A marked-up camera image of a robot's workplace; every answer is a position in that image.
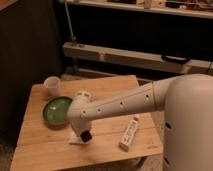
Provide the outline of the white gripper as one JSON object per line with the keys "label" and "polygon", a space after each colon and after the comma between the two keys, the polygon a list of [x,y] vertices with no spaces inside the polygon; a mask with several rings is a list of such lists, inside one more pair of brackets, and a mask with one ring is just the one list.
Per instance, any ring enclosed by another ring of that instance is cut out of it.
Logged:
{"label": "white gripper", "polygon": [[86,105],[91,101],[91,94],[78,91],[70,106],[70,124],[76,135],[91,130],[91,122],[87,118]]}

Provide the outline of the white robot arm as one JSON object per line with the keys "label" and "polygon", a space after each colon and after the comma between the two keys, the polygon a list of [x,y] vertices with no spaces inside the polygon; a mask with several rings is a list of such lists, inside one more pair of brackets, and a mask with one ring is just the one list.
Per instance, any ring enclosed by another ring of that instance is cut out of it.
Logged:
{"label": "white robot arm", "polygon": [[213,76],[171,77],[99,101],[80,91],[68,118],[87,142],[94,120],[155,111],[165,112],[164,171],[213,171]]}

